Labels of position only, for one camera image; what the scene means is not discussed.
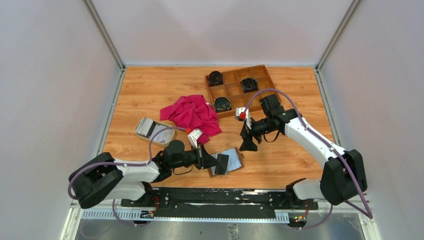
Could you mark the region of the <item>black credit card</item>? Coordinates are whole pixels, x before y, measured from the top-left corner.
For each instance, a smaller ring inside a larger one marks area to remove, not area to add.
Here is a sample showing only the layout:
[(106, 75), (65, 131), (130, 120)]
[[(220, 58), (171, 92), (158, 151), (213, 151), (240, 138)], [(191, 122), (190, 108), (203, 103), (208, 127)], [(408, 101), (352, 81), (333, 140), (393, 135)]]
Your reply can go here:
[(216, 157), (215, 175), (226, 175), (228, 169), (229, 155), (219, 153)]

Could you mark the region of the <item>brown leather card holder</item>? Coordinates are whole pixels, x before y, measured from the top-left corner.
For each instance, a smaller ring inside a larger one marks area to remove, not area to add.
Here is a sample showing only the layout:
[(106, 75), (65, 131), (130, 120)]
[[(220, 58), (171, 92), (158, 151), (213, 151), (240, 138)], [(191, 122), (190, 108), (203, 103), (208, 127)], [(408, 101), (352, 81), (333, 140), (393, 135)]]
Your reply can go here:
[(244, 155), (240, 152), (240, 150), (237, 147), (230, 148), (219, 153), (213, 153), (211, 156), (217, 159), (218, 154), (228, 155), (227, 170), (224, 176), (228, 175), (230, 172), (239, 170), (244, 167), (244, 164), (243, 164)]

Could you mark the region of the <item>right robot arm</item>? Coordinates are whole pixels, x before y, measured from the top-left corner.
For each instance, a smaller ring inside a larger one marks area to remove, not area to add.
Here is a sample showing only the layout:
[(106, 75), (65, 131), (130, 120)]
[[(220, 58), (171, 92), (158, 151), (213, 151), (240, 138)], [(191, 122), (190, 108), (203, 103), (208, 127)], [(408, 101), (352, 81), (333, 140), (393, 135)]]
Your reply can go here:
[(317, 132), (294, 108), (285, 110), (275, 94), (259, 101), (265, 118), (255, 121), (245, 107), (236, 108), (235, 117), (243, 121), (240, 132), (241, 151), (258, 150), (265, 134), (277, 132), (297, 142), (322, 167), (319, 179), (302, 178), (286, 186), (285, 201), (298, 209), (309, 199), (326, 200), (339, 205), (368, 188), (362, 155), (355, 149), (345, 150)]

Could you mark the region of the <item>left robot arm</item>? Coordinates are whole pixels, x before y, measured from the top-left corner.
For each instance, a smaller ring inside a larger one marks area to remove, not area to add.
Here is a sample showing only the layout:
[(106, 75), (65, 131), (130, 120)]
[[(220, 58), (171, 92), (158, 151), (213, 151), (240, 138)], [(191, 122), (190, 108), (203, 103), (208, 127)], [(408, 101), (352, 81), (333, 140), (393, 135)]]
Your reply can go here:
[(151, 160), (125, 161), (103, 152), (75, 170), (68, 178), (69, 195), (82, 209), (97, 206), (104, 200), (126, 199), (149, 206), (153, 193), (147, 184), (162, 182), (173, 170), (193, 166), (199, 170), (215, 167), (218, 160), (203, 145), (185, 150), (180, 140), (173, 140)]

